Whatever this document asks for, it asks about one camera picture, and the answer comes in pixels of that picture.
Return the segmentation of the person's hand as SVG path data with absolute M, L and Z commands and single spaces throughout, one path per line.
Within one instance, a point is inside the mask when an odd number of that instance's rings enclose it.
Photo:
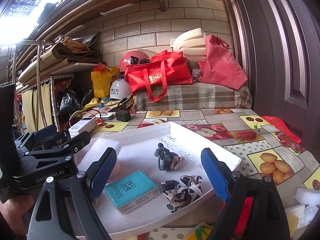
M 16 235 L 25 236 L 28 226 L 22 216 L 33 206 L 34 199 L 30 195 L 16 196 L 1 203 L 1 214 Z

